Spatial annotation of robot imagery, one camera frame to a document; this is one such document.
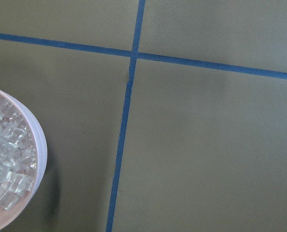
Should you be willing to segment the pink bowl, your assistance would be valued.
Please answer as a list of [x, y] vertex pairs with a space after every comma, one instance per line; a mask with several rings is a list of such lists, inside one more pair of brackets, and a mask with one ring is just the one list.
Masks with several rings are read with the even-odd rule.
[[2, 230], [20, 215], [20, 213], [25, 209], [25, 207], [28, 205], [35, 192], [37, 191], [46, 169], [47, 143], [44, 132], [37, 118], [24, 104], [1, 90], [0, 97], [3, 97], [10, 101], [12, 105], [14, 105], [25, 118], [25, 121], [31, 129], [32, 137], [35, 143], [37, 163], [36, 178], [33, 183], [31, 192], [21, 198], [10, 210], [7, 211], [0, 208], [0, 230]]

